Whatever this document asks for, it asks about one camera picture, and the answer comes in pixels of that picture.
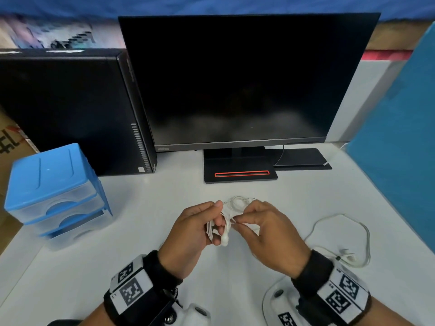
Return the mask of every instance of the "person's left hand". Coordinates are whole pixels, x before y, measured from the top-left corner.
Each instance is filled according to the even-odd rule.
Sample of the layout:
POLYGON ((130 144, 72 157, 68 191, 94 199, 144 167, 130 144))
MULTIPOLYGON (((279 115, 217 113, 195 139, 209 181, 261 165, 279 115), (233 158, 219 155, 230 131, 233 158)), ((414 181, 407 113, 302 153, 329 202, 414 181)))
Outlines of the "person's left hand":
MULTIPOLYGON (((192 272, 202 250, 212 243, 205 230, 208 221, 213 220, 218 232, 224 233, 225 219, 220 213, 223 206, 220 200, 204 202, 181 213, 157 254, 169 273, 184 279, 192 272)), ((216 234, 213 235, 213 244, 220 244, 220 237, 216 234)))

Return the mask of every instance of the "white wall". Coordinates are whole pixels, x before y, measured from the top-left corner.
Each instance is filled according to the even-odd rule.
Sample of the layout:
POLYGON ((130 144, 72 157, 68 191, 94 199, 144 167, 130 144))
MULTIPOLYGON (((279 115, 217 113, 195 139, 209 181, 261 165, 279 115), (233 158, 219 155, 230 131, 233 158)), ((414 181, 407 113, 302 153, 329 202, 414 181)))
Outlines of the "white wall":
POLYGON ((326 142, 348 142, 383 98, 406 61, 362 60, 326 136, 326 142))

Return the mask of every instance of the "black desktop computer case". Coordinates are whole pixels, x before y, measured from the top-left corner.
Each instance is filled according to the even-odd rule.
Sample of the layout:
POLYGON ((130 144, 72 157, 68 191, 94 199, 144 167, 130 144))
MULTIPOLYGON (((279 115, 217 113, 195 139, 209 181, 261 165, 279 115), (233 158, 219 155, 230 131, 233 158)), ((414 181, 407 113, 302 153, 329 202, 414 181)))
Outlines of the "black desktop computer case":
POLYGON ((79 143, 97 175, 156 169, 154 142, 123 49, 2 50, 0 107, 41 152, 79 143))

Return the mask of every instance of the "ventilation grille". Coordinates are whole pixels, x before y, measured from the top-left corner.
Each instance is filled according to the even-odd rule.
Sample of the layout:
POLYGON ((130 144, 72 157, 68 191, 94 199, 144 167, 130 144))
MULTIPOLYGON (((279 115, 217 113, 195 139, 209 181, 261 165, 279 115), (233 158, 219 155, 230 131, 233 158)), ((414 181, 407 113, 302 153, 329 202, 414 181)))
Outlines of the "ventilation grille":
POLYGON ((150 165, 150 162, 148 160, 148 155, 147 155, 147 152, 145 150, 144 141, 142 140, 142 137, 140 136, 140 132, 139 132, 137 124, 132 123, 131 128, 133 129, 134 138, 136 139, 136 143, 138 144, 140 155, 142 156, 142 160, 144 161, 145 169, 146 169, 147 173, 151 173, 152 172, 151 165, 150 165))

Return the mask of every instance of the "black cable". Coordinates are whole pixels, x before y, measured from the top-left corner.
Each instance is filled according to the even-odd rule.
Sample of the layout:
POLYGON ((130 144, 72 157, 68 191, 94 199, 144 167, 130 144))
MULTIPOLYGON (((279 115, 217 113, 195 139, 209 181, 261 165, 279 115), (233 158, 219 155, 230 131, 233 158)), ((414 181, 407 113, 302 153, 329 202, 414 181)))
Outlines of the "black cable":
POLYGON ((278 159, 278 161, 275 162, 275 164, 273 165, 274 167, 279 163, 279 161, 281 160, 281 158, 282 158, 283 155, 284 155, 284 144, 282 145, 282 153, 281 153, 281 156, 280 156, 280 158, 278 159))

